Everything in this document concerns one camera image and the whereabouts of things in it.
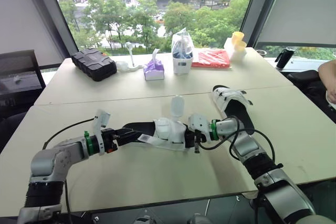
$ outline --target black thermos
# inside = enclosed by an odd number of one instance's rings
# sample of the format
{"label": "black thermos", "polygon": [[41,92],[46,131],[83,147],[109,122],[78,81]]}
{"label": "black thermos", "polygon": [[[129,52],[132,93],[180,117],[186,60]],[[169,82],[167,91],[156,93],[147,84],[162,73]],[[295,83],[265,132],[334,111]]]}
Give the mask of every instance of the black thermos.
{"label": "black thermos", "polygon": [[278,62],[277,68],[283,69],[294,53],[294,48],[286,47],[275,60],[275,62]]}

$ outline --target black chair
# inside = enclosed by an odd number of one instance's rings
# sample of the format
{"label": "black chair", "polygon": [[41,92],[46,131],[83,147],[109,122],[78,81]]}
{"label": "black chair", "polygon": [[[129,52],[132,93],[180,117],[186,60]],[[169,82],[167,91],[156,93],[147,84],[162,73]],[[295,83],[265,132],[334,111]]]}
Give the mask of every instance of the black chair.
{"label": "black chair", "polygon": [[45,86],[34,50],[0,54],[0,118],[28,111]]}
{"label": "black chair", "polygon": [[289,73],[290,80],[302,93],[304,93],[317,107],[320,108],[334,123],[336,123],[336,110],[326,100],[326,88],[323,85],[319,73],[308,70],[298,73]]}

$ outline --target black plastic case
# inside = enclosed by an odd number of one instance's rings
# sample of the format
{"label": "black plastic case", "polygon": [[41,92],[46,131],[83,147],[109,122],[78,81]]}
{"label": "black plastic case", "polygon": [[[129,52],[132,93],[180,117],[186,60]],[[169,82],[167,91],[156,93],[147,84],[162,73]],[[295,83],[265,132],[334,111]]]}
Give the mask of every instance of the black plastic case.
{"label": "black plastic case", "polygon": [[94,81],[101,81],[117,72],[116,63],[97,49],[84,49],[71,55],[73,63]]}

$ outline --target red bag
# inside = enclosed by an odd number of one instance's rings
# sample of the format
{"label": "red bag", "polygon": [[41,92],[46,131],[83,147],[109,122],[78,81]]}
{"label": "red bag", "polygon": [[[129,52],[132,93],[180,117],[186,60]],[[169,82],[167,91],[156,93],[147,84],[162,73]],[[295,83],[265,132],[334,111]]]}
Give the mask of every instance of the red bag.
{"label": "red bag", "polygon": [[193,62],[192,67],[203,68],[228,68],[230,60],[225,49],[203,50],[198,53],[198,61]]}

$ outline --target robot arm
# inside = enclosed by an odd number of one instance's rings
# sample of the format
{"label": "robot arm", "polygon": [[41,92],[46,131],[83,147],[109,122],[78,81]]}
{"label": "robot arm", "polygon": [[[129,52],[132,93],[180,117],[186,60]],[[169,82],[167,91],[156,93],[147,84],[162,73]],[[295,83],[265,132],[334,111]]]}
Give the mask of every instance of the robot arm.
{"label": "robot arm", "polygon": [[[211,140],[229,136],[237,130],[235,119],[208,123],[203,116],[196,114],[190,117],[189,122],[195,132],[200,131]],[[244,129],[241,121],[239,128]],[[231,136],[226,140],[232,143],[233,139],[234,136]],[[296,223],[304,217],[309,220],[309,216],[316,214],[310,200],[281,169],[282,165],[276,165],[246,131],[238,133],[232,150],[253,178],[259,191],[257,203],[266,208],[273,223]]]}
{"label": "robot arm", "polygon": [[102,111],[95,116],[95,135],[85,132],[83,136],[41,150],[33,157],[26,201],[19,212],[18,224],[54,222],[61,212],[62,189],[70,167],[94,154],[116,151],[118,147],[114,140],[121,146],[142,134],[127,128],[100,130],[107,124],[108,117]]}

